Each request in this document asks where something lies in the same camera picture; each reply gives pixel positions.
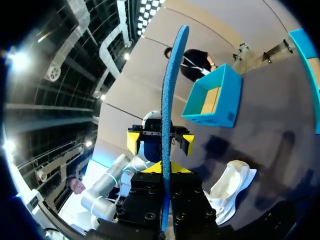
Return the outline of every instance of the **cardboard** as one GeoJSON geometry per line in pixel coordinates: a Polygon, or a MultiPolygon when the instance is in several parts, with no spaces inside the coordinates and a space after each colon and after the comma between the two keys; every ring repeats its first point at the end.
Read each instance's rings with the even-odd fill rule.
{"type": "Polygon", "coordinates": [[[221,90],[221,87],[218,87],[218,92],[216,94],[215,102],[214,102],[213,109],[212,109],[213,113],[216,112],[216,108],[218,105],[218,99],[219,99],[219,95],[220,95],[220,90],[221,90]]]}
{"type": "Polygon", "coordinates": [[[209,90],[206,93],[206,97],[203,103],[203,107],[201,110],[201,114],[210,114],[213,112],[213,108],[215,106],[216,103],[216,99],[217,99],[217,94],[219,91],[220,87],[216,87],[214,89],[209,90]]]}
{"type": "Polygon", "coordinates": [[[313,57],[309,58],[308,62],[312,68],[318,89],[320,89],[320,60],[318,57],[313,57]]]}

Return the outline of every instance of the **man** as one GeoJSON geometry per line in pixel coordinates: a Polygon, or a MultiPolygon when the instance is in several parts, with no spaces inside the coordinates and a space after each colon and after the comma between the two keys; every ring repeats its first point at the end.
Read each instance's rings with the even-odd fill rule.
{"type": "MultiPolygon", "coordinates": [[[[172,47],[168,47],[164,51],[167,59],[170,58],[172,47]]],[[[189,49],[183,54],[181,62],[181,72],[192,82],[197,81],[203,76],[215,70],[217,66],[207,52],[197,49],[189,49]]]]}
{"type": "MultiPolygon", "coordinates": [[[[78,195],[81,194],[85,189],[86,186],[80,181],[78,178],[76,178],[75,175],[70,175],[66,178],[65,185],[67,188],[69,188],[74,194],[78,195]]],[[[120,192],[119,185],[115,185],[114,188],[111,190],[111,192],[106,196],[108,199],[116,200],[118,198],[118,193],[120,192]]],[[[121,205],[125,197],[120,197],[119,202],[117,205],[121,205]]]]}

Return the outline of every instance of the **white cloth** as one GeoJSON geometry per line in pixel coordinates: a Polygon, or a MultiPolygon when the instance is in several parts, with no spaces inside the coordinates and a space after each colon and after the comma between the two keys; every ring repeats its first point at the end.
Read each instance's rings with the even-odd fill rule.
{"type": "Polygon", "coordinates": [[[237,195],[249,186],[256,173],[257,170],[250,169],[244,161],[230,161],[210,194],[204,191],[211,207],[216,210],[217,225],[225,223],[236,213],[237,195]]]}

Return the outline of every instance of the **white duct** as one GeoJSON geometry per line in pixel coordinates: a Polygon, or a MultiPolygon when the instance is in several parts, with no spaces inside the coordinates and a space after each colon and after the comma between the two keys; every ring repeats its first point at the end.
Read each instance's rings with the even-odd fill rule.
{"type": "Polygon", "coordinates": [[[128,26],[126,23],[127,16],[125,1],[118,0],[116,1],[116,5],[118,8],[120,24],[105,38],[105,40],[101,44],[99,56],[105,64],[105,66],[107,67],[107,69],[103,73],[95,88],[95,95],[97,95],[97,92],[100,91],[108,73],[111,73],[115,79],[117,79],[117,77],[120,75],[117,65],[115,64],[114,60],[110,55],[110,52],[108,51],[108,47],[111,44],[111,42],[116,38],[116,36],[118,36],[119,33],[122,33],[125,47],[129,48],[132,44],[132,42],[129,40],[128,26]]]}
{"type": "Polygon", "coordinates": [[[69,4],[79,25],[65,40],[50,64],[50,67],[44,78],[51,82],[55,82],[59,78],[61,74],[61,66],[66,60],[66,57],[70,53],[71,49],[75,46],[77,41],[84,35],[90,24],[90,13],[88,12],[84,0],[67,0],[67,3],[69,4]]]}

